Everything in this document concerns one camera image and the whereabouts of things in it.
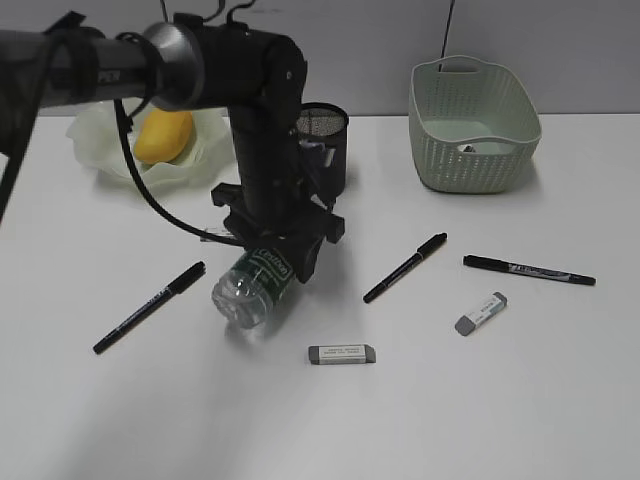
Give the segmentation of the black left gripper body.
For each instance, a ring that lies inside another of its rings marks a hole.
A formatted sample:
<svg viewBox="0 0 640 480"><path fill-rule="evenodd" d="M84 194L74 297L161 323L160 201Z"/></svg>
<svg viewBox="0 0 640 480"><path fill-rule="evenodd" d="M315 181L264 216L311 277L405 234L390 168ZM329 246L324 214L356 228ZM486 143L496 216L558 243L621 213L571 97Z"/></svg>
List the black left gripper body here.
<svg viewBox="0 0 640 480"><path fill-rule="evenodd" d="M311 199L298 202L275 226L260 223L249 214L240 185L220 183L211 191L211 199L216 207L230 208L224 226L246 250L277 250L300 283L314 275L323 242L337 244L345 233L345 219Z"/></svg>

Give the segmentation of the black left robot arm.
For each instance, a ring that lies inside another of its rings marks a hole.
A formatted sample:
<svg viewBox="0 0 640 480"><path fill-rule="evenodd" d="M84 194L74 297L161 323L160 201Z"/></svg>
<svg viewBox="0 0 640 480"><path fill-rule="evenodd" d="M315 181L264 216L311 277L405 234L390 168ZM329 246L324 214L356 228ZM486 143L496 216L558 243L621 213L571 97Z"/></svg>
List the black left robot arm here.
<svg viewBox="0 0 640 480"><path fill-rule="evenodd" d="M1 34L1 151L8 201L39 111L110 101L120 136L127 98L165 111L224 108L240 181L211 193L229 208L228 245L273 248L300 282L345 222L334 213L346 180L348 117L302 99L307 63L288 36L227 19L219 26L178 13L143 33L113 39L69 12L41 32Z"/></svg>

